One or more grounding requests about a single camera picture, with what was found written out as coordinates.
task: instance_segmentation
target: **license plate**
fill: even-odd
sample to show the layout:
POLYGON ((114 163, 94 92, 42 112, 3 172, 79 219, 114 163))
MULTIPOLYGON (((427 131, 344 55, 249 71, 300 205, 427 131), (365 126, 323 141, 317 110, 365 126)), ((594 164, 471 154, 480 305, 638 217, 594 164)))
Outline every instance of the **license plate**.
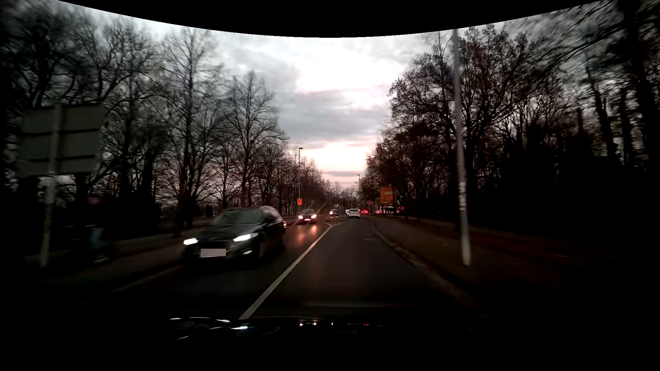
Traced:
POLYGON ((227 249, 201 249, 199 257, 227 256, 227 249))

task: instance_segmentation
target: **lane marking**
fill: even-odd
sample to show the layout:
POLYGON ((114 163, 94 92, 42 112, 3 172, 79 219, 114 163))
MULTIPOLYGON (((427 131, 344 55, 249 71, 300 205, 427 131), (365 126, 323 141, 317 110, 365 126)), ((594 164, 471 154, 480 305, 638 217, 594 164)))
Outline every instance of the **lane marking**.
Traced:
POLYGON ((115 288, 113 291, 110 291, 110 293, 115 293, 115 292, 119 292, 119 291, 124 291, 124 290, 127 290, 127 289, 131 288, 131 287, 135 287, 135 286, 137 286, 137 285, 141 285, 141 284, 143 284, 143 283, 147 283, 147 282, 149 282, 149 281, 151 281, 151 280, 153 280, 153 279, 156 279, 156 278, 158 278, 158 277, 160 277, 160 276, 166 275, 166 274, 168 274, 168 273, 172 273, 172 272, 176 271, 177 269, 181 269, 182 267, 183 267, 183 264, 179 264, 179 265, 177 265, 177 266, 174 266, 174 267, 171 267, 171 268, 167 268, 167 269, 165 269, 164 271, 160 271, 160 272, 158 272, 158 273, 154 273, 154 274, 151 275, 151 276, 145 277, 145 278, 143 278, 143 279, 139 279, 139 280, 137 280, 137 281, 135 281, 135 282, 129 283, 128 285, 123 285, 122 287, 115 288))
POLYGON ((447 280, 440 275, 433 267, 426 264, 421 260, 416 254, 412 253, 410 250, 406 249, 404 246, 400 245, 397 242, 390 240, 385 237, 377 228, 376 224, 372 221, 372 231, 380 238, 386 245, 388 245, 395 253, 401 256, 404 260, 408 261, 410 264, 420 269, 427 277, 436 283, 440 288, 446 290, 450 295, 452 295, 458 302, 464 307, 470 308, 475 311, 484 320, 493 320, 496 319, 496 316, 488 313, 479 303, 479 301, 472 295, 465 292, 462 288, 447 280))
POLYGON ((326 233, 328 233, 332 229, 332 227, 334 227, 334 226, 331 225, 330 228, 325 230, 325 232, 319 238, 317 238, 316 241, 314 241, 307 248, 307 250, 305 250, 305 252, 302 253, 298 257, 298 259, 296 259, 296 261, 294 261, 293 264, 289 268, 287 268, 286 271, 284 271, 284 273, 282 273, 280 275, 280 277, 277 277, 277 279, 273 283, 271 283, 271 286, 269 286, 266 289, 266 291, 264 291, 263 294, 261 294, 261 296, 257 299, 257 301, 255 301, 238 319, 239 320, 246 320, 246 319, 250 318, 250 316, 252 316, 252 314, 254 314, 254 312, 256 312, 256 310, 259 308, 261 303, 263 303, 263 301, 266 300, 268 295, 270 295, 277 288, 277 286, 282 282, 282 280, 284 280, 284 278, 291 272, 291 270, 293 270, 293 268, 296 265, 298 265, 298 263, 302 260, 302 258, 305 257, 305 255, 307 255, 307 253, 310 252, 310 250, 312 250, 312 248, 314 248, 314 246, 316 246, 316 244, 323 238, 323 236, 325 236, 326 233))
POLYGON ((330 228, 332 228, 332 227, 334 227, 334 226, 336 226, 336 225, 340 225, 340 224, 344 224, 345 222, 346 222, 346 221, 344 220, 344 221, 343 221, 343 222, 341 222, 341 223, 337 223, 337 224, 330 224, 330 223, 328 223, 328 222, 326 222, 326 221, 323 221, 323 223, 324 223, 324 224, 327 224, 327 225, 329 225, 329 226, 330 226, 330 228))

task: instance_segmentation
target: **curb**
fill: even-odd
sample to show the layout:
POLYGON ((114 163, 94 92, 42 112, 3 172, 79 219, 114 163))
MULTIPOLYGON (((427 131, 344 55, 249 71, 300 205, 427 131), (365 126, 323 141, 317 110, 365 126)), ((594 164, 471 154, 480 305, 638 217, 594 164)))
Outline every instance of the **curb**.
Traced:
POLYGON ((408 250, 406 247, 401 245, 398 242, 392 242, 387 237, 385 237, 381 232, 376 228, 376 224, 372 221, 372 230, 385 242, 394 252, 399 254, 403 259, 408 261, 410 264, 414 265, 416 268, 421 269, 426 273, 436 284, 447 289, 449 293, 454 296, 461 305, 474 310, 483 320, 492 321, 496 320, 497 317, 493 314, 488 313, 478 302, 478 300, 470 295, 463 287, 469 287, 465 281, 459 279, 456 276, 450 275, 444 271, 441 267, 438 267, 437 264, 432 263, 420 257, 419 255, 408 250))

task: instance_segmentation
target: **white car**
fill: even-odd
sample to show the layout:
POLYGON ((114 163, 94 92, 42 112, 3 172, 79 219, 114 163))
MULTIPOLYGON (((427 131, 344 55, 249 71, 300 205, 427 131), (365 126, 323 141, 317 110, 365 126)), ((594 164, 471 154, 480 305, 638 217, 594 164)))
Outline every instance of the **white car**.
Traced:
POLYGON ((360 218, 360 210, 358 209, 349 209, 348 210, 348 217, 349 218, 360 218))

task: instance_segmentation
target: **lamp post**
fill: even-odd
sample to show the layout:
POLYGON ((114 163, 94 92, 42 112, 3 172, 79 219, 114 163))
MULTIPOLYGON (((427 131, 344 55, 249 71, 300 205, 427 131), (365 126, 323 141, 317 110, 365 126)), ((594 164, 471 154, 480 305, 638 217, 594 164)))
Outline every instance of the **lamp post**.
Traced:
POLYGON ((298 198, 300 198, 300 150, 301 149, 303 148, 298 147, 298 198))
POLYGON ((456 166, 458 168, 459 189, 459 213, 461 215, 461 256, 463 264, 470 266, 470 235, 467 224, 467 200, 466 179, 463 170, 465 168, 465 154, 463 153, 463 125, 461 123, 461 59, 459 57, 458 30, 453 30, 453 54, 454 54, 454 112, 456 113, 456 166))

